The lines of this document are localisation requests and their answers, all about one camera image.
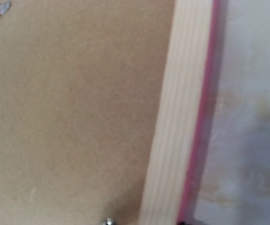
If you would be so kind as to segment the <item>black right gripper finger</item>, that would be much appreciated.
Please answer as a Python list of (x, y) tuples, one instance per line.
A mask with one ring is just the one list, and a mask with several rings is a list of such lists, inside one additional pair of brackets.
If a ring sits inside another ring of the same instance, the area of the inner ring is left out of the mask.
[(176, 225), (193, 225), (193, 224), (187, 223), (186, 221), (178, 221)]

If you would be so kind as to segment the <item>pink wooden picture frame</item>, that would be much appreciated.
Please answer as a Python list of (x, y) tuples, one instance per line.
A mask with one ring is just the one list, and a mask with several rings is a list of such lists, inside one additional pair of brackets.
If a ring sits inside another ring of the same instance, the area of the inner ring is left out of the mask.
[(212, 71), (219, 1), (175, 2), (140, 225), (176, 225), (186, 211)]

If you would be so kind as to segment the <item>brown cardboard backing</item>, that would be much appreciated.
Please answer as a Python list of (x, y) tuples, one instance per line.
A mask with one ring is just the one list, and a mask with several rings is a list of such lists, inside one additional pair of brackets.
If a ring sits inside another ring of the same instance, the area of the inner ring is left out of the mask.
[(0, 225), (135, 225), (174, 1), (14, 0), (0, 16)]

